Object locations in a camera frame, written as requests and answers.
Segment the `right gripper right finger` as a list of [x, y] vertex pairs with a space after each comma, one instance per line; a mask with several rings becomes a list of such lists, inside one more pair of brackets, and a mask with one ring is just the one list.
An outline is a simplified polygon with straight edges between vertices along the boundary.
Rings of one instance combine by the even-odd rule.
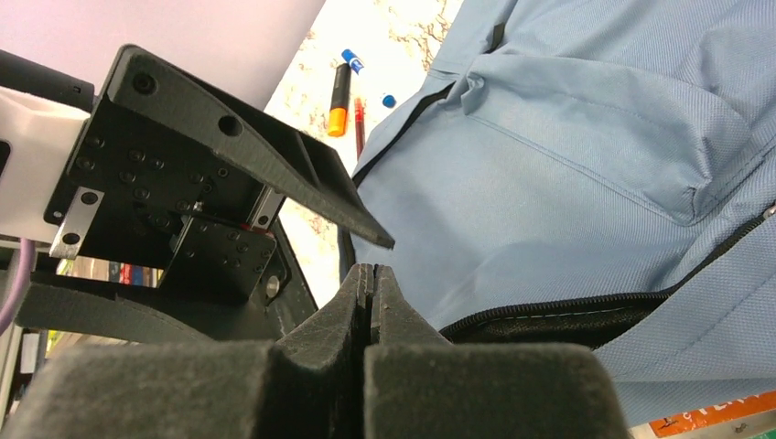
[[405, 300], [387, 266], [375, 266], [364, 353], [368, 438], [625, 438], [607, 372], [569, 344], [454, 345]]

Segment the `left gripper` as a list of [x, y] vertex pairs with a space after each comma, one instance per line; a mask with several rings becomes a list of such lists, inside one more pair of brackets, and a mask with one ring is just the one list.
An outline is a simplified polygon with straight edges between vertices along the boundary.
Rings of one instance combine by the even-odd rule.
[[45, 210], [54, 258], [159, 268], [159, 287], [239, 305], [276, 298], [282, 196], [391, 249], [339, 154], [136, 45], [119, 48]]

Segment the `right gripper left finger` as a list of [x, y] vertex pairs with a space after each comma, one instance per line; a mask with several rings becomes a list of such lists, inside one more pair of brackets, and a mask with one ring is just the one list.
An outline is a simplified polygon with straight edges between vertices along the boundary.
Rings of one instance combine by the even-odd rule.
[[280, 340], [91, 346], [34, 378], [4, 438], [351, 438], [363, 433], [372, 268]]

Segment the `orange treehouse book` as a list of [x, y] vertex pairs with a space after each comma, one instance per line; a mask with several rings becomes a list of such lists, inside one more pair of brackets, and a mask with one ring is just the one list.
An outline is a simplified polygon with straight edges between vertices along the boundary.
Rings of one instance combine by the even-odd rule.
[[743, 399], [721, 402], [690, 412], [681, 412], [649, 422], [658, 438], [694, 432], [723, 423], [733, 423], [753, 415], [775, 410], [775, 391]]

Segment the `blue student backpack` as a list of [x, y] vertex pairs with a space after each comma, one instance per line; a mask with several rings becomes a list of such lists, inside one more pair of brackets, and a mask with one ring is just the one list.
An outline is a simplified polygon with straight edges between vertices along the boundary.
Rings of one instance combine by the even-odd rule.
[[775, 387], [775, 4], [466, 1], [342, 231], [456, 342], [591, 346], [631, 425]]

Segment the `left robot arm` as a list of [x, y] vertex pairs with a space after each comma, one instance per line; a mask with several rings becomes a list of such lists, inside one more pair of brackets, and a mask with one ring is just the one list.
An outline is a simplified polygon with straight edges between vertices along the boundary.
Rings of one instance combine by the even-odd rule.
[[3, 236], [240, 305], [291, 280], [275, 221], [287, 199], [393, 247], [334, 149], [143, 48], [119, 48], [100, 90], [2, 53]]

